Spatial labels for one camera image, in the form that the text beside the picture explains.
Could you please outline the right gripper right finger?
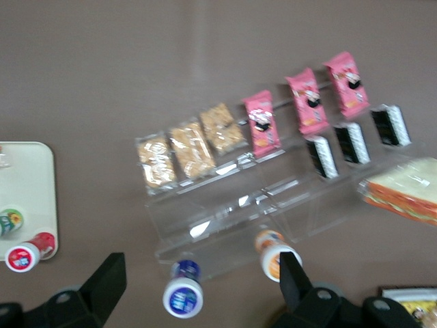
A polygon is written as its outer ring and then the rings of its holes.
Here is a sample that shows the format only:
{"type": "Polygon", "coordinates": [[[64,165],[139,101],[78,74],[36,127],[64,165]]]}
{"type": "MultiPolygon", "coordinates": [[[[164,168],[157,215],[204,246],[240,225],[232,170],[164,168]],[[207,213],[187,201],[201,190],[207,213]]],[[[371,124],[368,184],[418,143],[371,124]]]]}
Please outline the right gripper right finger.
{"type": "Polygon", "coordinates": [[[280,327],[335,327],[340,298],[327,288],[316,288],[292,252],[280,253],[279,286],[287,312],[280,327]]]}

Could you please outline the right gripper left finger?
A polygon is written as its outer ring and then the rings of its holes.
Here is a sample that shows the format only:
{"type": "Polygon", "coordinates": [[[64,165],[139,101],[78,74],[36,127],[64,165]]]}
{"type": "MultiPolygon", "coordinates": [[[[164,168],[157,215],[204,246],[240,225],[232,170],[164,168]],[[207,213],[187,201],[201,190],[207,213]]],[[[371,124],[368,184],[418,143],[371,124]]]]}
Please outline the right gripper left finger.
{"type": "Polygon", "coordinates": [[[49,327],[103,327],[126,290],[123,253],[112,253],[77,290],[65,290],[44,305],[49,327]]]}

